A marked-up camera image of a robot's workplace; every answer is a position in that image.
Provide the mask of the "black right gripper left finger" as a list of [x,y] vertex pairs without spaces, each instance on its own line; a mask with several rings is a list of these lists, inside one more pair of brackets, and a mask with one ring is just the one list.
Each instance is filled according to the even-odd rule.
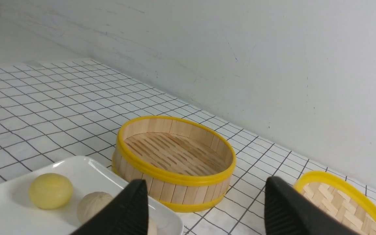
[[132,180],[73,235],[147,235],[148,191],[145,180]]

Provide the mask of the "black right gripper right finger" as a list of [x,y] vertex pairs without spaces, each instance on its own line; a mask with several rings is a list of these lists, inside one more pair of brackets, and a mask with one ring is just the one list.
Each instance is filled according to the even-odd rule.
[[267,235],[357,235],[277,176],[265,183],[264,226]]

